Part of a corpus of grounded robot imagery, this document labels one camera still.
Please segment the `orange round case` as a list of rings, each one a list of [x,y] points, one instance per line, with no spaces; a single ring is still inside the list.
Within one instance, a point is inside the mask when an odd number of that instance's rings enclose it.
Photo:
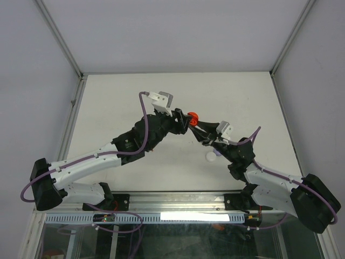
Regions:
[[[189,112],[188,115],[191,116],[191,120],[190,120],[189,125],[192,127],[196,127],[198,125],[198,122],[199,122],[198,114],[195,112]]]

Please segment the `purple charging case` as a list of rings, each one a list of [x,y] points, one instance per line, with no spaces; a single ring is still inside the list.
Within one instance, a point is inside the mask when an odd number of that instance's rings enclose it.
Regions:
[[[219,151],[217,151],[215,148],[213,149],[213,152],[215,153],[216,156],[222,156],[222,154]]]

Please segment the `white charging case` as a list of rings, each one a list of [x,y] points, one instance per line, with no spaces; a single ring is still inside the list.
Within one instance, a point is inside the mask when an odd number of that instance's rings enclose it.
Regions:
[[[217,155],[214,152],[208,152],[205,155],[205,159],[208,162],[214,162],[216,160],[216,158],[217,158]]]

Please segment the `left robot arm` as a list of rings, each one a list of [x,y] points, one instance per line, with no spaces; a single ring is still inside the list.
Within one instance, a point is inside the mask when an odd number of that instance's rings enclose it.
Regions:
[[[36,209],[46,211],[62,203],[89,203],[103,210],[110,208],[113,195],[107,183],[78,181],[143,158],[167,134],[185,134],[192,119],[192,115],[184,114],[179,108],[174,109],[172,115],[155,111],[136,122],[130,131],[85,156],[52,163],[45,158],[35,161],[30,182]]]

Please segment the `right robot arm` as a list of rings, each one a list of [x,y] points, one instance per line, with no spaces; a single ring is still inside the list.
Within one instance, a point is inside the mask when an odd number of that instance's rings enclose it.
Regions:
[[[211,146],[230,162],[228,170],[234,179],[245,183],[241,192],[245,208],[258,205],[280,210],[318,234],[337,224],[341,205],[317,176],[297,177],[256,162],[253,143],[258,130],[235,142],[230,138],[232,126],[226,121],[210,123],[192,119],[189,128],[198,142]]]

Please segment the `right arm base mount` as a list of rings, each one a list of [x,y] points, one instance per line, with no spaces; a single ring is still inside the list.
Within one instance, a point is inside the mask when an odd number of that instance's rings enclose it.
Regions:
[[[224,194],[225,210],[239,210],[244,213],[249,213],[251,205],[247,198],[240,193],[225,193]]]

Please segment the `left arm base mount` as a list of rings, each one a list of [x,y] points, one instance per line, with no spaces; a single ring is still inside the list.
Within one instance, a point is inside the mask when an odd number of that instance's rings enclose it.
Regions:
[[[128,193],[113,193],[111,200],[103,200],[97,205],[97,209],[111,210],[111,211],[128,211],[130,204],[130,194]]]

